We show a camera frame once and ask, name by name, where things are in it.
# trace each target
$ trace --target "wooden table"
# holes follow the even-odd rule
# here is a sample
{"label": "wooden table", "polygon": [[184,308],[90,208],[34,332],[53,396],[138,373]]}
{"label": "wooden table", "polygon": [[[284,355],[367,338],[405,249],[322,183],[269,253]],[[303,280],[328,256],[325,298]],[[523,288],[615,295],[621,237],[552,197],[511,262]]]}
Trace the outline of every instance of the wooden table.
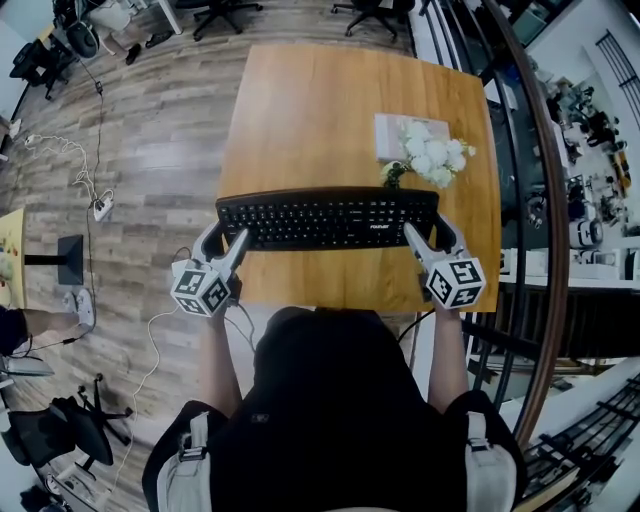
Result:
{"label": "wooden table", "polygon": [[11,261],[12,277],[9,284],[0,284],[0,305],[24,309],[27,295],[24,288],[24,209],[16,210],[0,218],[0,258]]}
{"label": "wooden table", "polygon": [[[500,191],[489,112],[471,75],[390,53],[307,44],[253,46],[227,142],[219,197],[323,186],[379,186],[374,114],[449,123],[475,157],[440,193],[439,211],[465,234],[487,277],[473,311],[496,309]],[[437,190],[415,174],[402,187]],[[243,299],[377,311],[424,310],[407,247],[251,252]]]}

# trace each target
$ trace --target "shoe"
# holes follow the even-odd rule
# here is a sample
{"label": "shoe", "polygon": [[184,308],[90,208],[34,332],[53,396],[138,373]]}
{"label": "shoe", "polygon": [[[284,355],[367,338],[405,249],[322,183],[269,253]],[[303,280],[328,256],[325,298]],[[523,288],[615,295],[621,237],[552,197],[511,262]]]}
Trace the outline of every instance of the shoe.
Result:
{"label": "shoe", "polygon": [[16,119],[9,126],[9,137],[11,138],[11,140],[15,139],[18,136],[18,133],[20,133],[21,124],[22,124],[22,119]]}
{"label": "shoe", "polygon": [[140,52],[142,51],[142,46],[140,46],[139,44],[134,44],[130,49],[129,49],[129,53],[127,54],[127,58],[124,59],[124,61],[127,63],[127,66],[131,66],[131,64],[133,64],[136,59],[138,58],[138,55],[140,55]]}
{"label": "shoe", "polygon": [[64,294],[62,298],[62,304],[64,305],[64,310],[67,313],[77,313],[78,312],[78,304],[76,303],[76,298],[71,292],[67,292]]}
{"label": "shoe", "polygon": [[80,290],[76,296],[76,301],[78,303],[78,318],[80,319],[80,323],[88,328],[93,327],[96,321],[96,316],[93,310],[93,302],[91,301],[91,294],[89,293],[89,290],[86,288]]}
{"label": "shoe", "polygon": [[145,48],[153,48],[154,46],[157,46],[160,43],[164,43],[172,35],[173,35],[173,32],[171,32],[171,30],[167,30],[166,32],[160,32],[159,34],[153,34],[151,36],[151,39],[149,39],[146,43],[144,43],[144,46]]}

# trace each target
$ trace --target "power strip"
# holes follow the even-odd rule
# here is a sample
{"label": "power strip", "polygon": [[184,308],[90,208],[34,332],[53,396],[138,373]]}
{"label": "power strip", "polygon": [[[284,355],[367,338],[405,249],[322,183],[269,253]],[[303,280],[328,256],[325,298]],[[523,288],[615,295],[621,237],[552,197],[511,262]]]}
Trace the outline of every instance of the power strip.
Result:
{"label": "power strip", "polygon": [[98,199],[93,203],[93,216],[96,222],[101,222],[111,210],[113,210],[113,198],[111,197],[104,200]]}

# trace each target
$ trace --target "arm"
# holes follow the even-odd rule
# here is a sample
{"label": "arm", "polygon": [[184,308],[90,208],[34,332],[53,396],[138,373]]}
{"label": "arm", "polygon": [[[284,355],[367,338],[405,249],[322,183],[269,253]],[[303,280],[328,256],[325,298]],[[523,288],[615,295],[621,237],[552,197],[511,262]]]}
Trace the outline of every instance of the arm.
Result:
{"label": "arm", "polygon": [[200,336],[200,399],[227,417],[236,411],[242,396],[233,369],[229,340],[224,326],[225,307],[207,318]]}
{"label": "arm", "polygon": [[446,310],[434,301],[436,329],[429,379],[429,404],[440,413],[460,395],[469,391],[462,325],[457,309]]}

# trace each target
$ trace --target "office chair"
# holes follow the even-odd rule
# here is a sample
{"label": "office chair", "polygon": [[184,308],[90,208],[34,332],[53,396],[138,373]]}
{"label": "office chair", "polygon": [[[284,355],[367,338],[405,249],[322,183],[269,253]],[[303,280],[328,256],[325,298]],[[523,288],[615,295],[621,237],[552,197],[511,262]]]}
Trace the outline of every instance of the office chair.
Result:
{"label": "office chair", "polygon": [[88,456],[79,466],[84,472],[89,473],[95,461],[113,465],[113,453],[104,429],[127,446],[131,439],[116,432],[108,421],[128,418],[133,411],[127,407],[124,414],[104,413],[98,393],[98,382],[102,380],[100,374],[94,379],[93,404],[85,396],[84,386],[78,389],[84,408],[75,398],[69,397],[54,398],[49,408],[43,411],[9,412],[11,427],[2,433],[2,437],[18,464],[41,468],[77,447]]}
{"label": "office chair", "polygon": [[[51,89],[56,80],[68,84],[69,81],[62,76],[62,72],[73,62],[73,58],[65,56],[57,48],[48,50],[42,41],[36,39],[33,43],[27,43],[13,59],[13,70],[9,74],[11,78],[22,78],[32,87],[45,85],[47,92],[45,98],[51,101]],[[44,68],[41,75],[38,67]]]}
{"label": "office chair", "polygon": [[207,19],[204,20],[193,33],[193,39],[195,41],[200,41],[202,39],[202,30],[218,16],[224,18],[226,22],[231,25],[233,30],[236,31],[236,34],[241,34],[242,29],[234,23],[234,21],[229,17],[229,14],[240,9],[253,8],[256,11],[261,11],[263,9],[260,4],[240,4],[238,3],[238,0],[178,0],[176,3],[177,9],[198,9],[200,7],[208,7],[208,9],[206,11],[195,13],[193,17],[196,21],[199,21],[202,16],[207,16]]}
{"label": "office chair", "polygon": [[11,427],[2,438],[22,466],[41,468],[76,447],[66,422],[51,409],[9,412],[9,423]]}
{"label": "office chair", "polygon": [[398,37],[398,32],[394,29],[387,18],[397,17],[398,20],[406,18],[407,14],[413,9],[415,5],[415,0],[394,0],[393,9],[385,9],[380,7],[380,3],[382,0],[352,0],[351,5],[349,4],[333,4],[333,8],[331,12],[333,14],[338,12],[338,9],[349,9],[351,11],[358,10],[360,14],[358,17],[349,23],[347,27],[347,31],[344,33],[346,37],[351,37],[353,32],[351,29],[356,25],[359,25],[367,18],[375,18],[382,25],[391,32],[391,41],[395,41]]}

